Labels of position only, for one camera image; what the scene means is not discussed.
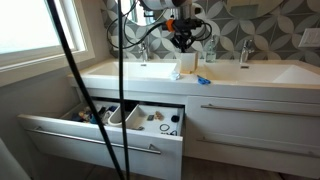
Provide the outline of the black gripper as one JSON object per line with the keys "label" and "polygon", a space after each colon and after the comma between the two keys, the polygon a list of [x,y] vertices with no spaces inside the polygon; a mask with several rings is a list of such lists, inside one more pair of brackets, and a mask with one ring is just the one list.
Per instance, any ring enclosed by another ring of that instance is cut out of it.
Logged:
{"label": "black gripper", "polygon": [[192,35],[192,30],[201,27],[202,24],[203,21],[199,19],[174,20],[170,25],[170,28],[174,32],[171,42],[174,45],[178,45],[181,53],[184,52],[183,45],[186,45],[186,51],[188,51],[191,44],[196,40],[196,37]]}

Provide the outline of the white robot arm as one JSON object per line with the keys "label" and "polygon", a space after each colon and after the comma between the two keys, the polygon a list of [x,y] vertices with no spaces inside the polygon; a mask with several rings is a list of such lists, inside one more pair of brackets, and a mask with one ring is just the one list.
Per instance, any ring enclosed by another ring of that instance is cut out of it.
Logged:
{"label": "white robot arm", "polygon": [[203,20],[194,19],[194,8],[192,0],[139,0],[140,5],[146,11],[158,11],[172,9],[178,11],[178,16],[173,15],[169,20],[161,22],[163,30],[173,32],[171,43],[181,52],[186,50],[198,40],[192,34],[192,30],[196,30],[204,24]]}

